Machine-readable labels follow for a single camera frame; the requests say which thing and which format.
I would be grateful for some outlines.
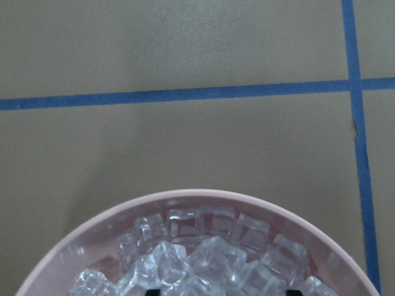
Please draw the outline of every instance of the beige floor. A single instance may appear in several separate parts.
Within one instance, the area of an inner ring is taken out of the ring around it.
[[[395,4],[354,5],[363,78],[395,76]],[[347,79],[339,1],[2,1],[0,44],[1,99]],[[395,92],[364,99],[387,296]],[[81,222],[187,187],[281,205],[365,268],[348,92],[3,111],[0,126],[4,295]]]

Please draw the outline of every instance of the black object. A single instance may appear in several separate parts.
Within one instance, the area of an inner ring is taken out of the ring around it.
[[[285,296],[303,296],[303,294],[299,290],[287,290]]]
[[[147,290],[145,296],[159,296],[160,295],[160,289],[152,289],[152,290]]]

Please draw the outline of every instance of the ice cube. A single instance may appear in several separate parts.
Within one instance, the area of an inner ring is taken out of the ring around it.
[[[135,230],[139,234],[140,254],[149,253],[160,241],[167,240],[167,229],[160,214],[135,219]]]
[[[208,236],[222,236],[226,241],[230,241],[235,227],[235,209],[204,205],[201,207],[201,212],[204,234]]]
[[[129,232],[117,238],[117,255],[124,272],[127,272],[139,257],[138,240],[139,235],[135,232]]]
[[[159,289],[158,266],[152,255],[137,259],[129,272],[118,282],[117,288],[128,295],[136,286],[147,289]]]
[[[286,291],[283,289],[278,289],[274,296],[286,296]]]
[[[179,287],[178,293],[178,296],[225,296],[222,289],[216,289],[209,281],[196,275],[188,277]]]
[[[225,293],[227,296],[247,296],[240,287],[235,286],[225,286]]]
[[[145,296],[147,288],[144,288],[138,284],[135,284],[127,290],[123,290],[117,294],[118,296]]]
[[[261,262],[283,281],[282,288],[299,288],[309,265],[306,248],[278,234]]]
[[[186,250],[182,245],[161,242],[151,256],[158,266],[158,277],[162,285],[179,283],[191,272],[191,267],[186,262]]]
[[[203,240],[188,257],[188,263],[198,276],[223,285],[237,282],[246,262],[247,253],[228,244],[219,236]]]
[[[261,262],[254,260],[245,264],[240,288],[248,295],[274,295],[281,284]]]
[[[71,296],[116,296],[117,291],[113,283],[99,271],[84,270],[74,286],[70,289]]]
[[[113,256],[105,256],[87,268],[100,271],[110,282],[117,282],[119,280],[119,260]]]
[[[267,222],[240,214],[231,243],[246,251],[250,258],[258,259],[265,251],[269,229]]]
[[[196,208],[178,208],[167,212],[166,225],[170,242],[195,248],[203,236],[201,212]]]
[[[338,294],[314,276],[310,276],[302,285],[304,296],[338,296]]]

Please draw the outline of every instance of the bowl of ice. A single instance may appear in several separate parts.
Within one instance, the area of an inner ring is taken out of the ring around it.
[[[378,296],[333,240],[272,203],[185,189],[133,199],[82,224],[17,296]]]

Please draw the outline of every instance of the blue tape line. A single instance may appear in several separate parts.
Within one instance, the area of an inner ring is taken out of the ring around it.
[[[346,38],[347,64],[350,82],[351,110],[357,129],[355,154],[359,177],[360,204],[364,226],[365,255],[367,274],[380,293],[380,270],[376,242],[375,216],[373,211],[372,185],[367,155],[367,142],[364,118],[364,102],[362,98],[362,82],[360,78],[357,33],[354,20],[352,0],[342,0],[344,35]]]
[[[168,91],[79,94],[75,96],[32,97],[0,100],[0,110],[21,110],[86,105],[132,104],[144,102],[189,101],[232,97],[276,96],[348,91],[347,80],[226,86],[218,88],[173,89]]]
[[[364,91],[373,91],[377,89],[395,89],[395,78],[371,78],[362,80],[362,89]]]

